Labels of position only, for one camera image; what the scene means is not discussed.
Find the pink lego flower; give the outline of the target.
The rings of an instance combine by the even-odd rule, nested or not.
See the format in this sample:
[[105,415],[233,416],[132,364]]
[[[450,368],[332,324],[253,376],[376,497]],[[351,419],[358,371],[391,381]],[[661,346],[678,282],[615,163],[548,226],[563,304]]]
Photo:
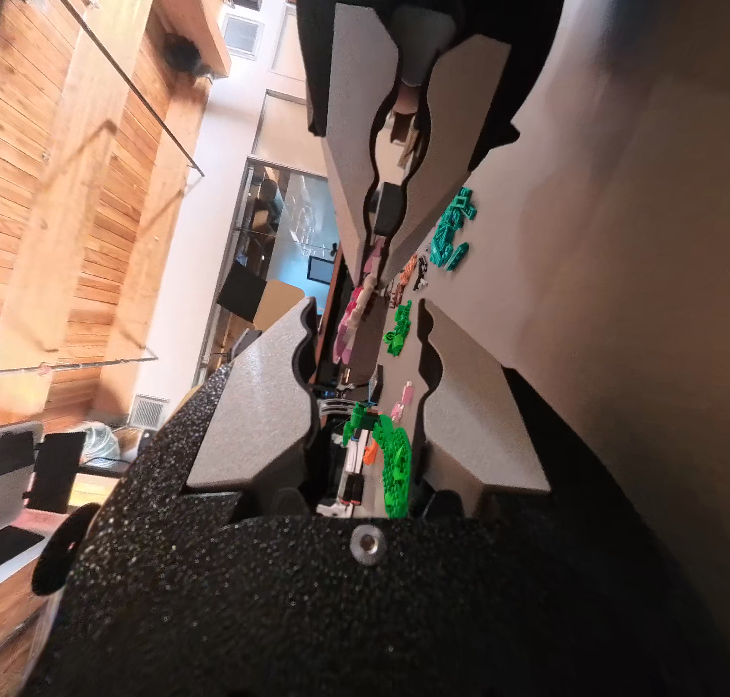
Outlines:
[[357,330],[378,285],[379,266],[385,240],[384,236],[375,236],[373,248],[363,267],[362,284],[353,290],[351,300],[340,320],[333,343],[332,361],[335,364],[349,364],[350,362]]

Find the white device with red black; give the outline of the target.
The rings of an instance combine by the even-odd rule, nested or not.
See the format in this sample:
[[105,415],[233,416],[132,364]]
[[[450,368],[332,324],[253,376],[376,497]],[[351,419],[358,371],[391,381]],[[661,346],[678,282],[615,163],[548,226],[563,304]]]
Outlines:
[[325,495],[315,514],[334,519],[351,519],[363,500],[367,450],[373,442],[370,430],[357,429],[342,446],[342,436],[332,436],[331,461]]

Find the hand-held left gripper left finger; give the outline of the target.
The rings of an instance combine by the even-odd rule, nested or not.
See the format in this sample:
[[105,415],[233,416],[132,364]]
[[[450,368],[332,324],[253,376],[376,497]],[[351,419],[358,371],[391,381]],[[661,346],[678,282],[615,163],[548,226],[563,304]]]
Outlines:
[[238,354],[187,478],[196,492],[273,495],[306,478],[318,426],[317,303],[305,297]]

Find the clear plastic bag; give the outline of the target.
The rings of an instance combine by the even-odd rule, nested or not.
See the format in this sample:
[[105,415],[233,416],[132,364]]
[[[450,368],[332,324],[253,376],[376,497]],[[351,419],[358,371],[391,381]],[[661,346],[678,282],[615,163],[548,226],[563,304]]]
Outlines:
[[82,464],[122,461],[119,440],[110,426],[103,422],[83,422],[74,428],[74,432],[84,434],[80,457]]

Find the wall vent grille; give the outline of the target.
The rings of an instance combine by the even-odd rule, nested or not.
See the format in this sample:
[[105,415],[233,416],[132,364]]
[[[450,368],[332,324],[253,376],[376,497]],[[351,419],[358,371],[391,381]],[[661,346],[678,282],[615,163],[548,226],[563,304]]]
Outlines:
[[154,430],[161,428],[165,421],[165,413],[169,400],[155,398],[150,395],[136,394],[127,420],[130,428],[138,430]]

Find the pile of bright green lego pieces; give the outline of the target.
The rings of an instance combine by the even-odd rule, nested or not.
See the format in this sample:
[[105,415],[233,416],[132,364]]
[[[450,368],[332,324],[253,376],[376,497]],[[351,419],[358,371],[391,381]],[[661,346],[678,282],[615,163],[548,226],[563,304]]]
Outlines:
[[411,327],[410,311],[412,300],[401,304],[396,309],[394,316],[394,328],[384,334],[382,341],[387,346],[387,353],[391,356],[399,356],[405,345],[405,341]]

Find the glass partition wall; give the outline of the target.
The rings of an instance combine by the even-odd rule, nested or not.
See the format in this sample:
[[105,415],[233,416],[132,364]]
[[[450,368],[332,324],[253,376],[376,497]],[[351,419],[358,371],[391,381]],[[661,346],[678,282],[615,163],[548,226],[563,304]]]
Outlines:
[[253,328],[216,303],[233,261],[266,281],[277,279],[315,298],[317,321],[321,323],[332,283],[327,286],[308,281],[307,263],[310,256],[318,256],[332,258],[335,267],[339,250],[340,234],[326,178],[248,159],[214,285],[194,384],[205,382],[226,364],[233,343],[246,329]]

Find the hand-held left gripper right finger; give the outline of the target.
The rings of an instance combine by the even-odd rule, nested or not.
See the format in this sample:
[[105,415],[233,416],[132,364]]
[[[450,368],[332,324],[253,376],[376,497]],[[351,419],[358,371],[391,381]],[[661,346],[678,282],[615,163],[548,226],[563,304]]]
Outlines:
[[492,493],[546,495],[551,485],[501,364],[433,301],[417,308],[417,476],[462,503]]

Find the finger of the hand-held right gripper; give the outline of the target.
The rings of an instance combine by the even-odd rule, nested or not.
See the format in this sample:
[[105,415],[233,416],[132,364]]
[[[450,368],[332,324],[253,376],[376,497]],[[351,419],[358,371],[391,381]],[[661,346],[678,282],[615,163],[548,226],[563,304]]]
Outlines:
[[379,180],[376,139],[394,92],[398,59],[396,43],[372,8],[336,4],[322,145],[340,250],[354,286],[370,238],[367,211]]
[[417,251],[469,177],[469,165],[497,92],[511,46],[472,35],[433,65],[425,101],[428,140],[405,189],[405,216],[391,238],[381,282],[389,282]]

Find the tan board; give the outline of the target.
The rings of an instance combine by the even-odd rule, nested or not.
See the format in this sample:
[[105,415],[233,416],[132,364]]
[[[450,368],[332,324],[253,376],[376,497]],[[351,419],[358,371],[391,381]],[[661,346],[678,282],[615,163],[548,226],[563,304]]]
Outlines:
[[305,292],[296,286],[277,279],[267,281],[254,313],[253,328],[266,331],[304,298]]

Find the pile of teal green lego pieces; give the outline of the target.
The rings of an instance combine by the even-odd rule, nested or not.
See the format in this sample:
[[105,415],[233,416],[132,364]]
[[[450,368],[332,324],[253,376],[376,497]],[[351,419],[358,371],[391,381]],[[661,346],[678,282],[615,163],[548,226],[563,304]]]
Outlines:
[[476,215],[472,190],[462,186],[438,221],[431,242],[430,263],[447,272],[459,267],[470,245],[468,242],[459,243],[456,236],[464,228],[465,222],[473,221]]

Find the black chair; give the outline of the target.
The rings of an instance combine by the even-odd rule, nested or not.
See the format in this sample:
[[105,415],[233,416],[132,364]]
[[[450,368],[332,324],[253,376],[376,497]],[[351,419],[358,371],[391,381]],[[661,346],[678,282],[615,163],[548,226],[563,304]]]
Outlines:
[[81,454],[84,431],[45,434],[38,421],[1,428],[1,520],[23,509],[65,514]]

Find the black panel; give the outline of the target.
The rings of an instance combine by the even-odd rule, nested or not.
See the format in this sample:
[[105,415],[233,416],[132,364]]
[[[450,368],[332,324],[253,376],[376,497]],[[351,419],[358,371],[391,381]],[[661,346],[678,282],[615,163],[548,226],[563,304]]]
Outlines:
[[216,303],[222,309],[252,324],[266,287],[265,278],[261,278],[247,266],[233,261]]

